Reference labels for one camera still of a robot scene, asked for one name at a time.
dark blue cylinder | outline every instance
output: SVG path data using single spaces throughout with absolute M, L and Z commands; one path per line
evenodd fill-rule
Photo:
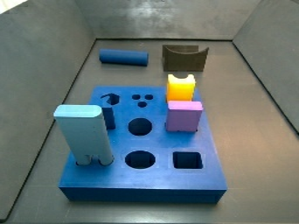
M 148 63 L 148 52 L 100 49 L 98 60 L 101 63 L 124 64 L 145 67 Z

glowing yellow block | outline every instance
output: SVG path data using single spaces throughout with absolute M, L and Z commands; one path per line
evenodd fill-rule
M 184 79 L 177 79 L 172 74 L 168 74 L 166 101 L 190 101 L 193 89 L 194 79 L 192 74 L 188 74 Z

circular hole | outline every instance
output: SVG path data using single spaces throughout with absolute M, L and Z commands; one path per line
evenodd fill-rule
M 150 101 L 154 97 L 153 97 L 150 94 L 146 94 L 146 95 L 144 96 L 144 98 L 145 98 L 148 101 Z
M 125 155 L 125 164 L 134 169 L 145 169 L 154 164 L 154 155 L 144 150 L 132 151 Z
M 144 108 L 145 105 L 146 105 L 145 101 L 140 101 L 140 102 L 137 103 L 137 107 L 138 107 L 138 108 Z
M 152 127 L 152 123 L 145 118 L 136 118 L 128 124 L 128 131 L 140 137 L 150 132 Z
M 132 95 L 132 99 L 133 99 L 133 100 L 138 100 L 138 99 L 140 99 L 140 94 L 133 94 L 133 95 Z

small round hole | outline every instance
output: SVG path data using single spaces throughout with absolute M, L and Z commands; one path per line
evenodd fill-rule
M 140 102 L 137 103 L 137 107 L 138 107 L 138 108 L 144 108 L 145 106 L 146 106 L 145 101 L 140 101 Z
M 144 96 L 144 98 L 145 98 L 148 101 L 150 101 L 154 97 L 153 97 L 150 94 L 146 94 L 146 95 Z
M 133 94 L 133 95 L 132 95 L 132 99 L 133 99 L 133 100 L 138 100 L 138 99 L 140 99 L 140 94 Z

blue foam board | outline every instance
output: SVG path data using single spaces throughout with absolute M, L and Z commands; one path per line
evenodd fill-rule
M 114 161 L 76 165 L 69 153 L 58 183 L 68 199 L 217 203 L 228 187 L 205 111 L 196 132 L 166 132 L 164 87 L 96 87 L 88 104 L 110 93 L 120 96 L 106 131 Z M 201 100 L 197 89 L 192 99 Z

